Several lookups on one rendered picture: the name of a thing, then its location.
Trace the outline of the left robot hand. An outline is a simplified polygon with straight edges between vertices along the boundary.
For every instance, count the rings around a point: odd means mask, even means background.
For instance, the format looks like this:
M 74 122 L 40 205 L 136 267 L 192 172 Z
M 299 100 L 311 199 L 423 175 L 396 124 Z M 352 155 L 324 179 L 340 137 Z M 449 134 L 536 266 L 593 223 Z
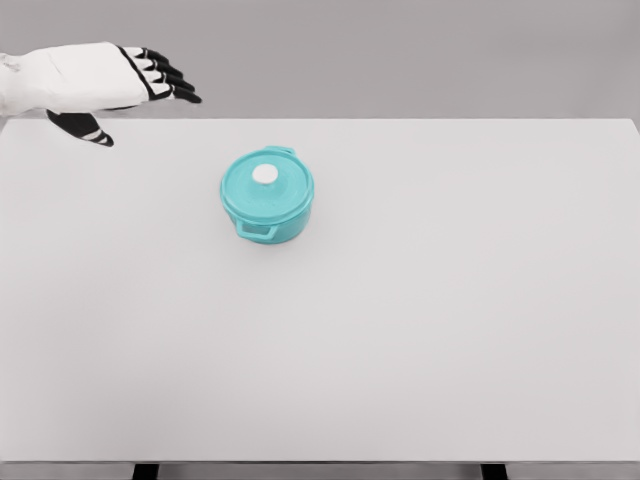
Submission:
M 47 47 L 19 57 L 19 114 L 43 110 L 70 136 L 107 148 L 114 141 L 97 122 L 98 111 L 127 110 L 161 100 L 202 102 L 180 70 L 146 47 L 104 41 Z

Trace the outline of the turquoise pot lid white knob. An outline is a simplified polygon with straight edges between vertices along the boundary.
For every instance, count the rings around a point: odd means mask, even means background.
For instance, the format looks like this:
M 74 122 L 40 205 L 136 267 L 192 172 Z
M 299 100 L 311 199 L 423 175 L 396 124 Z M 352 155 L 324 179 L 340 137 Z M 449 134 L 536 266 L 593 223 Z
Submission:
M 314 179 L 293 149 L 268 146 L 229 166 L 221 180 L 220 198 L 237 218 L 255 224 L 279 223 L 311 204 Z

